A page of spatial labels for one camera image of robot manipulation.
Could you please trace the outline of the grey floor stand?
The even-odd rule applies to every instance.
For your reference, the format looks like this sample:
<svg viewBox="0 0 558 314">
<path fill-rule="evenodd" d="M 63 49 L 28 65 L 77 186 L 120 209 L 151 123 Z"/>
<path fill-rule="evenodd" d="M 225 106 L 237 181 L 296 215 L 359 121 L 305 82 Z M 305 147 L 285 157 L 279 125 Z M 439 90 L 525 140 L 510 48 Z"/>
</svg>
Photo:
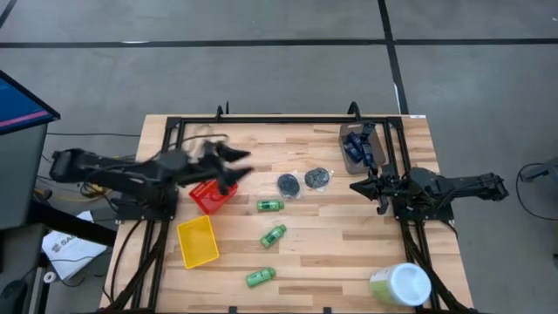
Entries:
<svg viewBox="0 0 558 314">
<path fill-rule="evenodd" d="M 542 176 L 549 176 L 552 181 L 558 184 L 558 157 L 520 171 L 520 179 L 524 182 L 531 182 Z"/>
</svg>

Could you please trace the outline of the black desk edge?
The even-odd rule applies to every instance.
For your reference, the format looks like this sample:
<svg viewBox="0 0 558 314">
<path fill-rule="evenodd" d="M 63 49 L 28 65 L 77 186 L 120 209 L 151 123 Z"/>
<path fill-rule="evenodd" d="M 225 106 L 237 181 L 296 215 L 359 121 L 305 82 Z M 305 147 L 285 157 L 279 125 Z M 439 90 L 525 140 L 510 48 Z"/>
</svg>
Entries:
<svg viewBox="0 0 558 314">
<path fill-rule="evenodd" d="M 74 215 L 36 201 L 31 202 L 27 222 L 41 223 L 48 229 L 110 247 L 113 246 L 117 236 L 114 230 L 79 219 Z"/>
</svg>

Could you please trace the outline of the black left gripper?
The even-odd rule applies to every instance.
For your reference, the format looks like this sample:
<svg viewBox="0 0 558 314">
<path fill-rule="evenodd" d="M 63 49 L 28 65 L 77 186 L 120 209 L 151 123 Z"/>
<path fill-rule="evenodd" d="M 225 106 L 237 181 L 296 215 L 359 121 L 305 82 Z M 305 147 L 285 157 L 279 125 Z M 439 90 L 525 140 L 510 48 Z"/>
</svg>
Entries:
<svg viewBox="0 0 558 314">
<path fill-rule="evenodd" d="M 224 141 L 205 140 L 201 145 L 201 155 L 193 165 L 188 183 L 216 180 L 219 192 L 229 195 L 229 185 L 236 184 L 241 178 L 250 174 L 252 167 L 228 168 L 223 161 L 238 161 L 251 155 L 251 152 L 234 149 Z"/>
</svg>

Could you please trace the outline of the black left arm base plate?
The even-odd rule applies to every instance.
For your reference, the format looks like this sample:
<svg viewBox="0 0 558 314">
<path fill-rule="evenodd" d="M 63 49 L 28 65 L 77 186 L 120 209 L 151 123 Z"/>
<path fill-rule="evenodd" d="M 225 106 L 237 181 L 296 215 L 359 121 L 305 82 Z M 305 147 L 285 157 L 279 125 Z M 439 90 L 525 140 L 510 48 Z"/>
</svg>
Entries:
<svg viewBox="0 0 558 314">
<path fill-rule="evenodd" d="M 162 200 L 154 204 L 126 194 L 120 198 L 112 198 L 112 203 L 117 208 L 117 220 L 163 222 L 174 219 L 178 200 L 178 191 L 171 190 L 164 193 Z"/>
</svg>

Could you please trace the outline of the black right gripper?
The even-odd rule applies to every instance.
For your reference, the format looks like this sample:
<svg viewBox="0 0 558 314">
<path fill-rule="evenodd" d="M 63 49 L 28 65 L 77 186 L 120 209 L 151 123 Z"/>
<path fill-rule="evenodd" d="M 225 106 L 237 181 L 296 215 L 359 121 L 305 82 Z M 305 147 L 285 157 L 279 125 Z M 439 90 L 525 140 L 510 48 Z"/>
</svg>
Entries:
<svg viewBox="0 0 558 314">
<path fill-rule="evenodd" d="M 401 179 L 394 167 L 382 167 L 382 174 L 350 184 L 350 188 L 371 201 L 378 200 L 377 212 L 384 215 L 389 206 L 389 197 L 401 193 Z"/>
</svg>

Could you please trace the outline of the black metal table frame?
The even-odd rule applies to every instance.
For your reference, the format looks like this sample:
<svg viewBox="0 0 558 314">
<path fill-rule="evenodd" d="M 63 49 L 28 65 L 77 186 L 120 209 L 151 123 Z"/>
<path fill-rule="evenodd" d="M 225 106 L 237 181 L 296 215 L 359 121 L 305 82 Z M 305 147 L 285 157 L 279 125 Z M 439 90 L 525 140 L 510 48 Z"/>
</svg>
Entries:
<svg viewBox="0 0 558 314">
<path fill-rule="evenodd" d="M 232 147 L 251 152 L 254 170 L 236 195 L 210 218 L 220 257 L 187 270 L 177 226 L 196 218 L 198 206 L 182 189 L 176 216 L 168 224 L 120 224 L 105 287 L 105 310 L 155 313 L 341 314 L 395 311 L 370 293 L 371 274 L 409 260 L 401 225 L 392 214 L 350 189 L 338 145 L 345 115 L 223 114 L 149 115 L 137 157 L 144 160 L 179 137 L 187 150 L 200 148 L 204 133 L 225 133 Z M 323 191 L 308 188 L 304 174 L 323 167 L 333 172 Z M 283 198 L 281 174 L 297 173 L 299 198 Z M 284 209 L 258 212 L 257 202 L 280 200 Z M 260 240 L 276 226 L 287 231 L 266 249 Z M 274 268 L 276 276 L 253 288 L 246 276 Z"/>
</svg>

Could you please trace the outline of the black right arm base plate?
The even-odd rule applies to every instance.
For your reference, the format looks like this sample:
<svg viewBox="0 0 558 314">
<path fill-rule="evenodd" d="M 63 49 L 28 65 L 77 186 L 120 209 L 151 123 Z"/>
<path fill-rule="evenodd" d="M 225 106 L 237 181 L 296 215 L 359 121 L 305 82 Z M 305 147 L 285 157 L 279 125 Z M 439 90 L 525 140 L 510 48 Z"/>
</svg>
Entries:
<svg viewBox="0 0 558 314">
<path fill-rule="evenodd" d="M 394 215 L 399 220 L 412 221 L 451 221 L 454 219 L 453 209 L 449 203 L 440 206 L 439 198 L 429 195 L 398 195 L 392 199 Z"/>
</svg>

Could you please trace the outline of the brown cardboard tray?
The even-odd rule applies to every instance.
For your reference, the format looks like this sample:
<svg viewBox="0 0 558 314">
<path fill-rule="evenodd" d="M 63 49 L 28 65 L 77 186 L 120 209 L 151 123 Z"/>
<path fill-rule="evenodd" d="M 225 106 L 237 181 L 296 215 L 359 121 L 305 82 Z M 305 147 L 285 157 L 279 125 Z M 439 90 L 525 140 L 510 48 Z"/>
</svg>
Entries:
<svg viewBox="0 0 558 314">
<path fill-rule="evenodd" d="M 339 129 L 338 142 L 339 142 L 341 154 L 342 154 L 343 159 L 344 159 L 345 169 L 346 169 L 348 174 L 365 174 L 369 170 L 369 168 L 363 163 L 363 151 L 362 152 L 359 151 L 362 155 L 362 160 L 358 163 L 353 163 L 350 160 L 350 158 L 346 155 L 346 153 L 344 151 L 344 147 L 343 147 L 344 143 L 349 142 L 347 140 L 347 135 L 349 133 L 353 132 L 357 136 L 360 137 L 360 133 L 362 131 L 364 123 L 374 123 L 374 122 L 366 120 L 366 121 L 359 122 L 359 123 L 343 124 L 343 125 L 340 126 L 340 129 Z M 372 150 L 373 150 L 373 154 L 374 154 L 377 166 L 384 165 L 385 161 L 386 161 L 386 158 L 385 158 L 385 155 L 384 155 L 384 149 L 382 147 L 382 141 L 378 137 L 378 131 L 377 131 L 376 127 L 375 127 L 375 130 L 371 133 L 368 141 L 372 145 Z"/>
</svg>

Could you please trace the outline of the green canister with white lid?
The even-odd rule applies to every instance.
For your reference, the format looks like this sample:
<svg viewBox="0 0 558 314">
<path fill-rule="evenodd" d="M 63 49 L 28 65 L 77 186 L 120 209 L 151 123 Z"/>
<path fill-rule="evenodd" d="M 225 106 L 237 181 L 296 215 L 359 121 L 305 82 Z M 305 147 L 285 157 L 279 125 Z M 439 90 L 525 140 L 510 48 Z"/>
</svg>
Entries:
<svg viewBox="0 0 558 314">
<path fill-rule="evenodd" d="M 425 271 L 414 263 L 399 263 L 371 274 L 371 294 L 387 304 L 415 307 L 423 305 L 432 293 Z"/>
</svg>

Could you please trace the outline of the computer monitor with blue screen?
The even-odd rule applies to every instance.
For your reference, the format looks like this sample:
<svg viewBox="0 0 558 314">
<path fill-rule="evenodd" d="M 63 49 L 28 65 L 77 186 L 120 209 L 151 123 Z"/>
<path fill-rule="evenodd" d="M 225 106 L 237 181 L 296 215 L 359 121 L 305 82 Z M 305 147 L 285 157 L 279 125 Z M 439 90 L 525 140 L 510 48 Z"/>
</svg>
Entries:
<svg viewBox="0 0 558 314">
<path fill-rule="evenodd" d="M 60 118 L 59 112 L 0 70 L 0 135 L 45 125 Z"/>
</svg>

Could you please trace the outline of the red plastic basket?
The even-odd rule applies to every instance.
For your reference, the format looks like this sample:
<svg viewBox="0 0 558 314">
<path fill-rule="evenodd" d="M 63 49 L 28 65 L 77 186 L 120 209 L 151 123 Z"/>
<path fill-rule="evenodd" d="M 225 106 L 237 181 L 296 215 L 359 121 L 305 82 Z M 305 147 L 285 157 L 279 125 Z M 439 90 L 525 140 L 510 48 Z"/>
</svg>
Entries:
<svg viewBox="0 0 558 314">
<path fill-rule="evenodd" d="M 216 180 L 205 181 L 195 186 L 189 196 L 204 215 L 212 215 L 236 194 L 237 189 L 236 183 L 228 189 L 227 195 L 222 195 Z"/>
</svg>

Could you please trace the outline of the yellow plastic basket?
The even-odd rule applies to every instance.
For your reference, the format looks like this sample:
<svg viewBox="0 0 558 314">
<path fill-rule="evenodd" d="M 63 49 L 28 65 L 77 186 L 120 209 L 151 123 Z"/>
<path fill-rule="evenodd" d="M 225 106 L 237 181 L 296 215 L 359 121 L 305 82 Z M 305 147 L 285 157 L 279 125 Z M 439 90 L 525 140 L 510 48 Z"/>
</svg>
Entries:
<svg viewBox="0 0 558 314">
<path fill-rule="evenodd" d="M 208 215 L 202 215 L 178 225 L 177 234 L 183 263 L 187 270 L 220 257 Z"/>
</svg>

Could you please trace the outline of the black computer mouse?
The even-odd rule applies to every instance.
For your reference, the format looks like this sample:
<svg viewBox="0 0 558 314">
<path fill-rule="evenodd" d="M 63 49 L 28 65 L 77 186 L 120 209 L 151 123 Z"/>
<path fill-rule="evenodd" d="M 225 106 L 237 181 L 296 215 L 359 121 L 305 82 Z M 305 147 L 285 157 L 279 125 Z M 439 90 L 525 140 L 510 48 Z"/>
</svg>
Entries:
<svg viewBox="0 0 558 314">
<path fill-rule="evenodd" d="M 0 293 L 0 314 L 22 314 L 27 290 L 23 279 L 8 283 Z"/>
</svg>

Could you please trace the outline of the white printed paper bag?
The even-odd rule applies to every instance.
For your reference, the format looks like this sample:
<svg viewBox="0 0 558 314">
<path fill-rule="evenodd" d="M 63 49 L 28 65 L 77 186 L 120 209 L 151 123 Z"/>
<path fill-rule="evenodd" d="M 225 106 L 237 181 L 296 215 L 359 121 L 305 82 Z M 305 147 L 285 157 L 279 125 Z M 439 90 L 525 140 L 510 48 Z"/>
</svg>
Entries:
<svg viewBox="0 0 558 314">
<path fill-rule="evenodd" d="M 51 231 L 42 241 L 42 251 L 62 280 L 74 276 L 106 250 L 105 245 L 58 231 Z"/>
</svg>

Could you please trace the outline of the black round bagged sponge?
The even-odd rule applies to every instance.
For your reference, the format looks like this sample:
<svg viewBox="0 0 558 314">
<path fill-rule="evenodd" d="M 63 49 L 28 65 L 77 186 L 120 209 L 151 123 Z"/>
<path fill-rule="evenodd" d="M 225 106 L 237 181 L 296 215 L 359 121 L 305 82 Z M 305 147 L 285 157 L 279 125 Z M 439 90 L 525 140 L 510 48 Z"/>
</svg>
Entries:
<svg viewBox="0 0 558 314">
<path fill-rule="evenodd" d="M 297 173 L 281 174 L 276 180 L 276 185 L 280 195 L 285 199 L 299 198 L 302 193 Z"/>
<path fill-rule="evenodd" d="M 333 172 L 323 167 L 315 167 L 304 174 L 305 185 L 320 192 L 323 192 L 330 184 Z"/>
</svg>

